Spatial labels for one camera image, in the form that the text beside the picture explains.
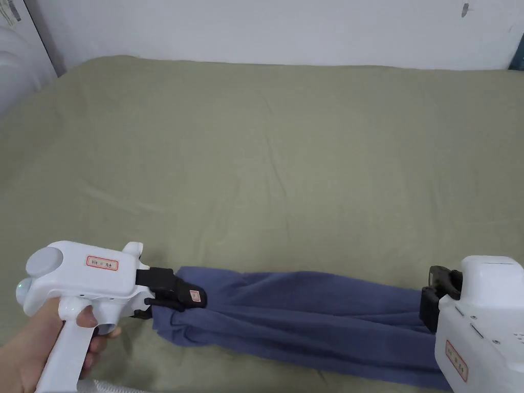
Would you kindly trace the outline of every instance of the label sticker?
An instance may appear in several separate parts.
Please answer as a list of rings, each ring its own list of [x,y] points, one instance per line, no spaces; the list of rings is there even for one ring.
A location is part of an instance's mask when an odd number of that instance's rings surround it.
[[[455,350],[449,341],[446,341],[446,356],[460,374],[464,382],[467,382],[467,376],[470,370],[467,368],[466,362],[462,360],[459,353]]]
[[[7,21],[9,27],[13,27],[22,20],[13,0],[0,0],[0,15]]]
[[[200,299],[200,292],[198,291],[189,291],[191,294],[191,300],[194,302],[200,303],[202,300]]]
[[[114,271],[118,270],[118,261],[117,260],[94,257],[91,255],[88,257],[85,264],[91,267],[97,267],[99,269],[114,270]]]

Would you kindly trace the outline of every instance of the hand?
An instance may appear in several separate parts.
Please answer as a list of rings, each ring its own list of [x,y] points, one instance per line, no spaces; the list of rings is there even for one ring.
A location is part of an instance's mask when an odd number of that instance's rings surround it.
[[[0,367],[3,369],[0,371],[0,384],[8,387],[7,392],[33,393],[35,391],[47,358],[63,326],[58,316],[59,302],[59,298],[49,299],[31,317],[25,328],[0,348]],[[77,324],[83,328],[93,328],[98,325],[91,306],[80,313]],[[91,339],[80,378],[84,378],[96,364],[101,352],[107,347],[107,339],[117,337],[121,332],[121,328],[117,327],[107,336],[96,336]]]

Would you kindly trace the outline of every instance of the blue fabric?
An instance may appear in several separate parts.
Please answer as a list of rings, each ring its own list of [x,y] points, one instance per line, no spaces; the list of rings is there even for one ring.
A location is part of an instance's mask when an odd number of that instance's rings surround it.
[[[182,267],[205,309],[153,308],[153,329],[182,346],[231,350],[365,378],[450,390],[420,291],[319,272],[248,273]]]

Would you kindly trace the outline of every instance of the round gray button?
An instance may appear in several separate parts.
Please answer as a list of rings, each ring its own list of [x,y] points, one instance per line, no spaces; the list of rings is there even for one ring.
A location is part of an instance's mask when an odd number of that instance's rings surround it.
[[[45,247],[36,251],[26,263],[26,272],[33,278],[45,276],[62,264],[64,255],[54,247]]]
[[[26,301],[27,292],[29,292],[31,284],[32,278],[24,278],[16,287],[16,301],[21,305],[24,305],[24,302]]]

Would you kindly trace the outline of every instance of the black clamp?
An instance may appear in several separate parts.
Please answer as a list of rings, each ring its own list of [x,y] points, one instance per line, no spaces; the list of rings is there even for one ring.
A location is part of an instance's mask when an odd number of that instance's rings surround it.
[[[204,289],[175,276],[173,269],[160,267],[139,269],[136,271],[135,284],[148,287],[155,297],[145,299],[144,303],[149,308],[146,311],[135,310],[134,318],[152,318],[152,305],[183,312],[186,309],[205,308],[208,304],[208,296]]]
[[[430,330],[436,333],[439,323],[439,301],[449,295],[453,300],[460,300],[462,291],[462,273],[443,266],[431,266],[429,286],[422,288],[419,318]]]

